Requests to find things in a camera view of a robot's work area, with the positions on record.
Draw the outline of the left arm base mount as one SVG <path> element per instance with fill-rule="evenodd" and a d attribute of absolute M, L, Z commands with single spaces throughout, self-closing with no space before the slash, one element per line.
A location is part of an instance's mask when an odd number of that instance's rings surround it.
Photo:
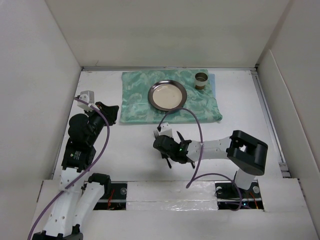
<path fill-rule="evenodd" d="M 105 193 L 93 208 L 95 211 L 122 211 L 126 210 L 128 183 L 114 181 L 111 190 Z"/>

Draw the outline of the silver fork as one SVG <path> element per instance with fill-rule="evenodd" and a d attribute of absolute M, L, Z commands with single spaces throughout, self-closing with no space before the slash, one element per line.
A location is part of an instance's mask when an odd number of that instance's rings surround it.
<path fill-rule="evenodd" d="M 154 135 L 154 138 L 157 139 L 157 137 L 159 137 L 159 132 L 158 132 L 157 130 L 155 130 L 155 131 L 153 132 L 153 135 Z M 170 161 L 169 161 L 169 159 L 168 159 L 168 156 L 165 155 L 165 154 L 163 154 L 163 153 L 161 153 L 161 157 L 166 160 L 166 162 L 167 162 L 167 164 L 168 164 L 168 167 L 171 169 L 171 168 L 172 168 L 172 165 L 171 165 L 171 163 L 170 163 Z"/>

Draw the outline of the metal cup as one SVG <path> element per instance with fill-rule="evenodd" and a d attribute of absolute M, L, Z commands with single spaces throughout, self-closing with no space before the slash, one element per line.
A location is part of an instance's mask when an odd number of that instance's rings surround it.
<path fill-rule="evenodd" d="M 203 90 L 208 82 L 208 75 L 204 72 L 198 72 L 195 74 L 194 85 L 197 90 Z"/>

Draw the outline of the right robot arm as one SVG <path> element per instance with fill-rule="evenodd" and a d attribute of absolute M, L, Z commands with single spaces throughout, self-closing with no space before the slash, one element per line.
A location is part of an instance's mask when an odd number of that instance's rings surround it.
<path fill-rule="evenodd" d="M 247 194 L 255 177 L 265 174 L 268 145 L 241 130 L 233 131 L 231 136 L 203 143 L 186 140 L 180 133 L 177 134 L 180 142 L 177 142 L 171 130 L 155 130 L 153 134 L 153 148 L 166 160 L 171 159 L 179 164 L 190 163 L 193 168 L 199 160 L 232 161 L 238 167 L 231 184 L 231 191 L 237 197 Z"/>

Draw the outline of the green patterned cloth placemat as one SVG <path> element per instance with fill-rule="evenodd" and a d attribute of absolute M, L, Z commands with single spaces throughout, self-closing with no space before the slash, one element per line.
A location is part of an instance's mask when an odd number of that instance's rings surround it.
<path fill-rule="evenodd" d="M 148 100 L 150 88 L 157 82 L 173 80 L 184 86 L 187 99 L 184 108 L 191 110 L 200 123 L 219 122 L 223 119 L 217 100 L 208 82 L 203 90 L 195 89 L 195 75 L 207 69 L 140 70 L 123 72 L 120 122 L 124 124 L 158 124 L 164 111 L 153 107 Z"/>

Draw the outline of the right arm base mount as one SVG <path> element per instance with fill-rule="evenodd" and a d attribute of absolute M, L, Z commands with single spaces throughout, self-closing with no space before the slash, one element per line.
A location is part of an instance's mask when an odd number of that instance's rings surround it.
<path fill-rule="evenodd" d="M 215 193 L 217 198 L 218 210 L 236 210 L 239 207 L 241 198 L 241 210 L 263 210 L 263 200 L 258 181 L 251 183 L 248 190 L 239 189 L 240 195 L 236 187 L 230 181 L 216 181 Z"/>

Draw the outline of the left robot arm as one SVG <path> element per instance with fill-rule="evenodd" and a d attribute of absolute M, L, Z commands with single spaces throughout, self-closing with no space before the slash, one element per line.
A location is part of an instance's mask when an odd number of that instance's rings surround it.
<path fill-rule="evenodd" d="M 75 98 L 83 113 L 69 120 L 68 141 L 61 163 L 59 192 L 42 210 L 28 234 L 29 240 L 82 240 L 81 230 L 100 198 L 112 195 L 111 178 L 90 173 L 102 154 L 94 144 L 117 120 L 119 106 L 89 103 Z"/>

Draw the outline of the metal plate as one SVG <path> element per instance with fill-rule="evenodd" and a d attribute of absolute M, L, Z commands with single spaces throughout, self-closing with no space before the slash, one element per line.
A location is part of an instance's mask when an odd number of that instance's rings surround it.
<path fill-rule="evenodd" d="M 162 80 L 150 87 L 147 99 L 157 110 L 168 112 L 184 106 L 187 101 L 187 91 L 175 80 Z"/>

